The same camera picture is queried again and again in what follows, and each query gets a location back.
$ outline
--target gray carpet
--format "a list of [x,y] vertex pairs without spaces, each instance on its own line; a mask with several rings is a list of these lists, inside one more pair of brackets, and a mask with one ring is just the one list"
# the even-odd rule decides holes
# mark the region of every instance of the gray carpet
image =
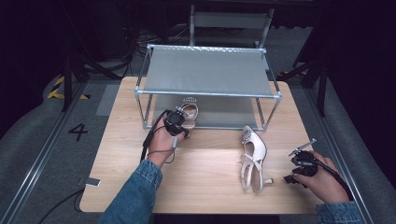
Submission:
[[[292,69],[291,65],[310,33],[310,29],[271,29],[265,47],[269,63],[277,74]],[[222,40],[223,43],[236,41],[251,46],[253,34],[244,31],[238,35],[201,33],[205,41]],[[134,75],[139,72],[141,58],[132,63]],[[361,193],[374,223],[394,223],[396,220],[396,192],[378,169],[370,152],[351,123],[347,112],[340,104],[332,85],[328,83],[326,94],[326,118],[320,120],[318,112],[310,103],[310,95],[317,92],[304,90],[299,84],[300,77],[288,80],[294,100],[302,116],[310,137],[318,141],[314,149],[325,156],[331,156],[332,145],[328,135],[320,126],[328,124],[332,138],[340,148],[356,185]],[[54,80],[44,90],[46,97]],[[84,94],[90,100],[78,100],[66,119],[59,137],[56,138],[48,162],[40,174],[35,187],[17,214],[15,223],[37,223],[52,206],[66,196],[82,189],[78,181],[87,177],[106,127],[109,111],[114,102],[119,81],[105,77],[91,79]],[[62,115],[62,100],[46,99],[43,105],[21,118],[0,141],[0,217],[6,213],[23,179],[35,161],[35,157],[46,144],[56,120]],[[84,131],[78,134],[70,130],[84,124]],[[44,223],[96,223],[100,214],[81,213],[74,208],[74,198],[62,203],[47,217]],[[280,223],[317,223],[314,215],[280,216]]]

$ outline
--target sandal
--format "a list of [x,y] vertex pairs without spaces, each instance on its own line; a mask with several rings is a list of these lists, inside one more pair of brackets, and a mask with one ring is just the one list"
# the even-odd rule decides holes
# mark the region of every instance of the sandal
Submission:
[[264,180],[262,176],[262,163],[267,154],[267,147],[256,132],[254,132],[254,130],[248,125],[243,129],[242,144],[245,148],[245,154],[241,156],[242,188],[244,190],[248,190],[251,182],[253,191],[260,192],[262,191],[264,184],[274,183],[274,179],[271,178]]
[[186,103],[181,106],[181,110],[185,113],[185,121],[181,126],[191,130],[195,127],[195,119],[198,116],[198,105],[196,103]]

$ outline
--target yellow tape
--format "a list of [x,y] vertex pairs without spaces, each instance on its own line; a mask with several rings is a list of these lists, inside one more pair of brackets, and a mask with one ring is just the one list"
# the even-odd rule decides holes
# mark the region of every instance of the yellow tape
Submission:
[[[56,93],[59,90],[59,87],[61,87],[63,82],[64,82],[64,75],[60,75],[56,80],[55,84],[53,85],[52,90],[50,91],[49,96],[47,98],[64,99],[64,94]],[[82,94],[79,97],[79,99],[81,100],[89,100],[90,98],[91,98],[90,95],[85,95],[85,94]]]

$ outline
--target metal frame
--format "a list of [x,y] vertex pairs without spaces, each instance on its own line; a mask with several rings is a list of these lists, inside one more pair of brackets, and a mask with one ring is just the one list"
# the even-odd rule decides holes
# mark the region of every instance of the metal frame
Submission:
[[[262,57],[265,57],[265,61],[267,61],[266,58],[266,50],[265,49],[240,49],[240,48],[214,48],[214,47],[191,47],[191,46],[165,46],[165,45],[148,45],[147,46],[147,51],[146,55],[143,61],[142,69],[140,71],[138,80],[136,82],[136,86],[134,89],[134,95],[139,107],[139,113],[140,117],[142,119],[142,126],[144,129],[149,129],[151,128],[151,124],[149,124],[149,111],[151,108],[151,102],[153,95],[156,94],[175,94],[175,95],[204,95],[204,96],[228,96],[228,97],[248,97],[250,99],[255,98],[256,99],[256,104],[258,107],[258,112],[260,115],[260,120],[262,123],[262,126],[258,125],[258,128],[256,129],[257,131],[266,131],[268,128],[268,124],[270,123],[273,115],[275,114],[275,111],[277,109],[277,106],[280,104],[280,101],[282,99],[282,93],[276,83],[276,79],[274,76],[274,73],[272,72],[271,68],[269,69],[269,73],[272,76],[272,80],[275,84],[276,87],[276,94],[238,94],[238,93],[213,93],[213,92],[193,92],[193,91],[145,91],[144,87],[141,88],[141,80],[144,75],[144,71],[146,68],[146,65],[148,65],[148,60],[152,57],[152,53],[155,48],[158,49],[169,49],[169,50],[206,50],[206,51],[218,51],[218,52],[261,52]],[[143,110],[142,103],[140,101],[140,95],[141,94],[148,94],[148,104],[146,105],[146,112]],[[271,113],[268,116],[268,120],[265,122],[264,119],[264,114],[262,112],[262,105],[260,103],[260,99],[265,98],[265,99],[275,99],[275,104],[274,107],[271,111]],[[195,128],[198,129],[241,129],[242,127],[204,127],[204,126],[196,126]]]

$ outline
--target denim jacket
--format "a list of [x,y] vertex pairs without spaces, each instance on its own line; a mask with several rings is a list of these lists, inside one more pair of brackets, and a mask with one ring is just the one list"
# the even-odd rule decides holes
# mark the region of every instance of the denim jacket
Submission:
[[355,202],[318,204],[317,212],[319,223],[363,223]]
[[[144,160],[102,214],[99,223],[148,223],[163,173],[151,161]],[[317,205],[319,223],[362,223],[357,205],[324,203]]]

